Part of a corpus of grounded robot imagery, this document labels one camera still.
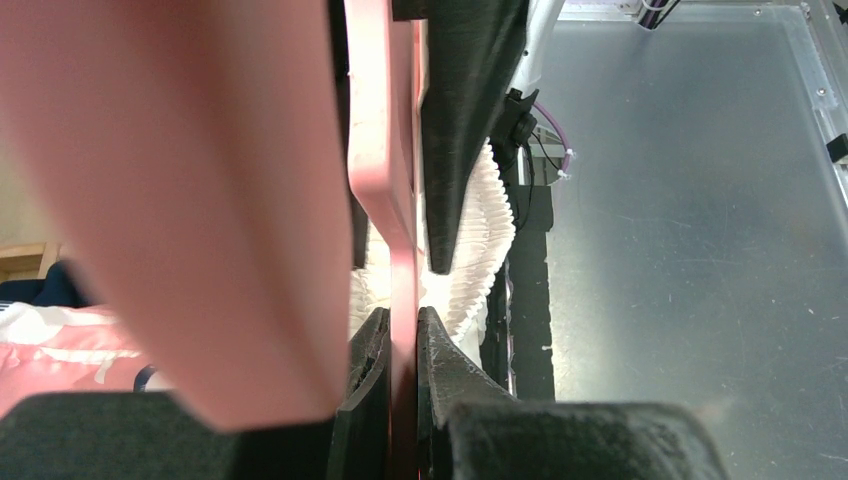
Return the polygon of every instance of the beige wall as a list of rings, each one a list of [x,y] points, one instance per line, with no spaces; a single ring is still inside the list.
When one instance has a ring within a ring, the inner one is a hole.
[[[0,143],[0,246],[55,240],[9,157]]]

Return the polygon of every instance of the pink and white garment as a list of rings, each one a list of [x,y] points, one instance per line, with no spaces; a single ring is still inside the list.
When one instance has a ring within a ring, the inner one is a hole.
[[[108,309],[0,305],[0,417],[37,393],[132,391],[149,363]]]

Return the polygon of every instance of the pink plastic bar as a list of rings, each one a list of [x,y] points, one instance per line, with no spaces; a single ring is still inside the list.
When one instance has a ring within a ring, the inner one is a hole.
[[[414,183],[414,45],[388,0],[346,0],[354,195],[391,253],[392,474],[415,475],[418,263]]]
[[[326,15],[0,2],[4,137],[102,298],[222,429],[328,418],[343,396],[351,234]]]

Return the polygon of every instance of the white ribbed fabric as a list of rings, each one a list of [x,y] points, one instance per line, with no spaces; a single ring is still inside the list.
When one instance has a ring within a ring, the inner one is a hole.
[[[498,167],[488,143],[471,171],[460,219],[453,269],[436,275],[422,268],[420,305],[432,306],[457,345],[472,359],[479,352],[462,342],[469,329],[478,327],[477,314],[492,288],[495,273],[506,258],[515,238],[512,210],[498,177]],[[426,245],[425,227],[419,225],[419,245]],[[426,265],[426,252],[422,264]],[[369,226],[368,252],[364,269],[351,273],[350,335],[378,306],[388,307],[391,297],[389,250],[376,229]]]

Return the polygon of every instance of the gray metal surface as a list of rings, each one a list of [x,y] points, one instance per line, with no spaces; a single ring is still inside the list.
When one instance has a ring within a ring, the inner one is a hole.
[[[787,29],[559,22],[546,55],[578,153],[548,242],[557,399],[686,405],[733,478],[848,478],[848,211]]]

